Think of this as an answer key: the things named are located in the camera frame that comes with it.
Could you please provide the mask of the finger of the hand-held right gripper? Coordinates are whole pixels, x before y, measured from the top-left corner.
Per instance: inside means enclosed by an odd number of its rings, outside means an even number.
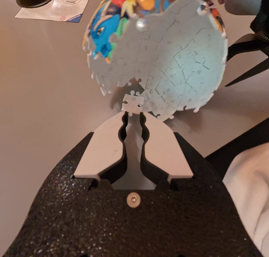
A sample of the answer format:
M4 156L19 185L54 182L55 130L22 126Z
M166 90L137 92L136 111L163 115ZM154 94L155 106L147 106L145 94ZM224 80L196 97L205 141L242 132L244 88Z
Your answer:
M231 58L238 54L254 51L261 51L267 56L267 59L260 62L258 65L254 66L253 68L240 75L230 83L226 84L225 87L232 86L236 83L239 83L269 69L269 36L264 33L254 33L245 35L244 37L248 36L250 37L250 40L242 42L237 41L228 48L227 61L229 61Z
M237 16L256 16L260 10L261 0L225 0L225 10Z

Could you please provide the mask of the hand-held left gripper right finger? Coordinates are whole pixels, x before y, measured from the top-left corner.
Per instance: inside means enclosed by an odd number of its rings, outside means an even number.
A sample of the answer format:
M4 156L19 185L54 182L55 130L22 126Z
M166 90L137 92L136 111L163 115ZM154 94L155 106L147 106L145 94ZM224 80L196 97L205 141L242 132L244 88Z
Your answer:
M140 169L155 185L172 179L190 179L193 172L174 132L148 112L140 113L142 151Z

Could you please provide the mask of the colourful puzzle ball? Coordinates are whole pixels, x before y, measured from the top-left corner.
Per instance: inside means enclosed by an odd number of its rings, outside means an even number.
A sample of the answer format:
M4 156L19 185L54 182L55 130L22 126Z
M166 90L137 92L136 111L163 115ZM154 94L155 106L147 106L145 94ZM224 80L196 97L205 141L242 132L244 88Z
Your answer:
M161 121L208 103L228 53L212 0L101 0L82 47L104 96L135 79L143 88L138 113L152 112Z

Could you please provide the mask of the white instruction leaflet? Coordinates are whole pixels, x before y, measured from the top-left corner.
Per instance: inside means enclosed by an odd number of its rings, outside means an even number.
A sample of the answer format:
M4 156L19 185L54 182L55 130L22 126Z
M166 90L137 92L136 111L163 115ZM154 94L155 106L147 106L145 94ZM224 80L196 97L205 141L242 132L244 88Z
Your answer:
M15 18L78 23L89 0L51 0L37 8L21 8Z

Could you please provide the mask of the single puzzle piece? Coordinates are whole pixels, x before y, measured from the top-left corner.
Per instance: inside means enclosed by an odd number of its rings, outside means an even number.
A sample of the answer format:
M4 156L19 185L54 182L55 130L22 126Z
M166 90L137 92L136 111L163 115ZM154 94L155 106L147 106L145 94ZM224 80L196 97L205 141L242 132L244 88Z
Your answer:
M142 112L144 97L131 91L130 94L125 94L123 98L121 111L127 112L131 117L133 114L139 115Z

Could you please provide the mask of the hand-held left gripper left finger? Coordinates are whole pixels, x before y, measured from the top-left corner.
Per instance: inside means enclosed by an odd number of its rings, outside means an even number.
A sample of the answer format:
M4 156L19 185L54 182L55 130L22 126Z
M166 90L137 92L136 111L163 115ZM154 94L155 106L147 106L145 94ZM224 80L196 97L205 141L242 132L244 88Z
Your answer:
M128 113L121 111L90 133L90 141L74 172L75 178L108 180L113 184L127 170L124 140Z

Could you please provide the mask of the person's white shirt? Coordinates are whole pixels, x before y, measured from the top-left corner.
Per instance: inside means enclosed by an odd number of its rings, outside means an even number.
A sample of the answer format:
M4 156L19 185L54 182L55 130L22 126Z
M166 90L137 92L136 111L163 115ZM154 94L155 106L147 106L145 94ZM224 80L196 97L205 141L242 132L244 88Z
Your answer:
M231 162L223 179L255 246L269 256L269 143L245 150Z

